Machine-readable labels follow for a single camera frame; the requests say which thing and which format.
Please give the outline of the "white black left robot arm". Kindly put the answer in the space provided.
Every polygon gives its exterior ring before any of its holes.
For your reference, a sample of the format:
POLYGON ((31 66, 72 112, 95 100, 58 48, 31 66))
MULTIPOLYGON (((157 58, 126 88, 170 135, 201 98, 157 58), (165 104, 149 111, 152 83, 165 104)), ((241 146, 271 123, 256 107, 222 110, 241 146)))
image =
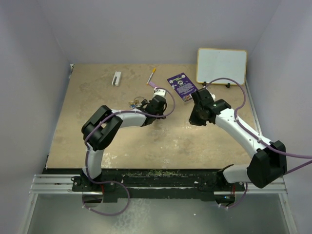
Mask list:
POLYGON ((150 101, 143 101, 140 107, 133 110, 117 111, 106 105, 100 106, 81 129, 87 146, 83 186, 89 191, 100 187, 99 176, 104 149, 111 144, 120 128, 143 127, 152 124, 156 119, 164 119, 166 108, 166 99, 160 95, 155 95, 150 101))

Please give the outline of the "large metal keyring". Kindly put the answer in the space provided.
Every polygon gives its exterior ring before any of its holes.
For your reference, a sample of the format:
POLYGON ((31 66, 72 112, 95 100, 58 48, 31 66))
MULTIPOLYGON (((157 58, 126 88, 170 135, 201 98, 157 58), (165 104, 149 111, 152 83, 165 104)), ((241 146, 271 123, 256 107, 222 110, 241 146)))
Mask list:
POLYGON ((138 96, 138 97, 134 98, 133 103, 134 103, 134 105, 135 105, 136 107, 139 107, 139 106, 142 105, 142 102, 144 102, 144 101, 145 101, 145 98, 144 98, 144 97, 138 96))

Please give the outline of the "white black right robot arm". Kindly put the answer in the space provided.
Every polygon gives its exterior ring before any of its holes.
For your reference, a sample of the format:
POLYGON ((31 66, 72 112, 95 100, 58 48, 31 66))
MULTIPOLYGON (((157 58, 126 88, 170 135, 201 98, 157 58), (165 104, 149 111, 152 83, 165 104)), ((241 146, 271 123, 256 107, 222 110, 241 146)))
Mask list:
POLYGON ((215 124, 238 142, 251 157, 248 165, 229 165, 219 171, 217 186, 229 190, 234 183, 247 182, 262 189, 287 172, 286 147, 255 131, 235 114, 225 100, 214 100, 205 88, 192 93, 194 107, 189 123, 195 126, 215 124))

